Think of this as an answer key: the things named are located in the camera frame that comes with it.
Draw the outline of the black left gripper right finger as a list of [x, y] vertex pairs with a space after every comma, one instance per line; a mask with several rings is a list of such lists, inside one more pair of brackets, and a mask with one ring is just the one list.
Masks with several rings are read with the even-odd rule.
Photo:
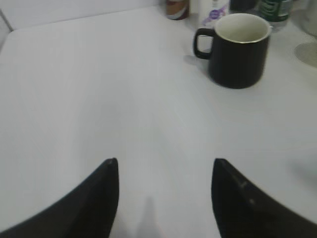
[[286, 208], [226, 159], [216, 158], [212, 209], [222, 238], [315, 238], [317, 225]]

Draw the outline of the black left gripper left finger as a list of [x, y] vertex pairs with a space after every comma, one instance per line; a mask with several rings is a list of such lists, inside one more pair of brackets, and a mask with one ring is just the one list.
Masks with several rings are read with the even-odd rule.
[[107, 238], [119, 201], [116, 158], [106, 159], [82, 183], [42, 212], [1, 232], [2, 238]]

